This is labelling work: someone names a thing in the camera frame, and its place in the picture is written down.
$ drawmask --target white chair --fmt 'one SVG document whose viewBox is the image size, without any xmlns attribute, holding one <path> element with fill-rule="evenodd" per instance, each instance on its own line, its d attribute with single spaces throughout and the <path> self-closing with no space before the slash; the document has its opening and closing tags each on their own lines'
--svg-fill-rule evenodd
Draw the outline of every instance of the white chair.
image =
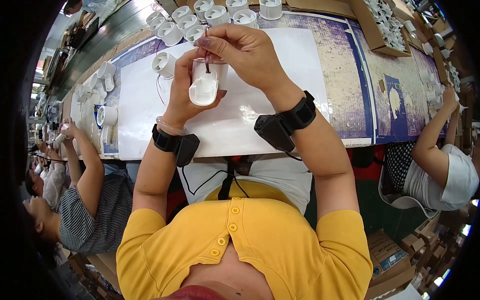
<svg viewBox="0 0 480 300">
<path fill-rule="evenodd" d="M 378 193 L 380 195 L 380 198 L 385 203 L 398 209 L 408 209 L 412 207 L 419 207 L 428 219 L 435 217 L 435 215 L 438 213 L 437 210 L 423 207 L 423 205 L 413 197 L 402 196 L 400 194 L 384 195 L 382 192 L 382 188 L 384 186 L 384 180 L 385 180 L 384 168 L 385 166 L 382 167 L 382 172 L 380 173 L 380 180 L 378 181 Z"/>
</svg>

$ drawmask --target striped shirt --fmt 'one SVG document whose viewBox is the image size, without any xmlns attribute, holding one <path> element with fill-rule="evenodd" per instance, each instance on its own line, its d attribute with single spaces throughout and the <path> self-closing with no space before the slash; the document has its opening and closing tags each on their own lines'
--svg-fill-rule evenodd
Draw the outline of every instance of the striped shirt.
<svg viewBox="0 0 480 300">
<path fill-rule="evenodd" d="M 115 251 L 132 212 L 132 201 L 133 183 L 125 170 L 104 176 L 95 218 L 87 211 L 77 187 L 69 188 L 58 207 L 63 247 L 80 253 Z"/>
</svg>

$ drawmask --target hand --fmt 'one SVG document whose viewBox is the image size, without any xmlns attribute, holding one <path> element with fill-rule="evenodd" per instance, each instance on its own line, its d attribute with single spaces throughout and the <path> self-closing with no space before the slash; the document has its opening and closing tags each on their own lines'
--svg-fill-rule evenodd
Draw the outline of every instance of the hand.
<svg viewBox="0 0 480 300">
<path fill-rule="evenodd" d="M 60 132 L 65 134 L 68 138 L 74 138 L 76 133 L 79 131 L 77 125 L 75 125 L 75 122 L 72 120 L 72 118 L 68 118 L 64 124 L 68 124 L 68 129 L 63 129 Z"/>
<path fill-rule="evenodd" d="M 247 84 L 260 89 L 277 112 L 293 108 L 303 91 L 287 76 L 275 52 L 272 40 L 262 30 L 242 25 L 222 24 L 199 38 L 199 54 L 211 52 L 209 60 L 222 58 Z"/>
<path fill-rule="evenodd" d="M 40 144 L 38 144 L 38 149 L 40 150 L 41 153 L 47 153 L 47 151 L 49 150 L 47 143 L 45 142 L 41 142 Z"/>
<path fill-rule="evenodd" d="M 445 88 L 444 104 L 442 107 L 450 111 L 450 113 L 454 112 L 454 110 L 458 107 L 458 102 L 455 101 L 455 90 L 451 85 L 447 85 Z"/>
<path fill-rule="evenodd" d="M 175 62 L 175 76 L 173 77 L 170 88 L 170 101 L 165 114 L 162 116 L 163 122 L 178 129 L 183 129 L 185 123 L 204 110 L 217 107 L 220 100 L 225 97 L 226 90 L 218 90 L 215 101 L 208 106 L 195 105 L 190 101 L 188 89 L 191 85 L 191 73 L 193 60 L 202 55 L 193 49 L 185 52 Z"/>
</svg>

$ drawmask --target workbench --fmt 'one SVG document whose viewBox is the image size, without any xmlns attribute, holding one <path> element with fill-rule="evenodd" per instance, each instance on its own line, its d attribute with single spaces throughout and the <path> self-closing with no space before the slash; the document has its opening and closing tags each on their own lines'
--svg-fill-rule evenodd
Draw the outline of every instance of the workbench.
<svg viewBox="0 0 480 300">
<path fill-rule="evenodd" d="M 419 70 L 429 69 L 439 80 L 438 71 L 433 58 L 413 47 L 412 56 L 407 58 L 372 52 L 357 21 L 320 14 L 284 11 L 276 21 L 259 17 L 258 25 L 261 29 L 312 31 L 323 69 L 330 124 L 346 147 L 416 140 L 436 113 L 428 104 Z M 108 93 L 105 105 L 118 107 L 122 67 L 165 48 L 163 42 L 148 36 L 108 60 L 117 72 L 115 89 Z M 113 128 L 110 144 L 99 144 L 91 100 L 82 104 L 82 113 L 77 103 L 63 113 L 87 132 L 103 158 L 118 158 L 117 128 Z"/>
</svg>

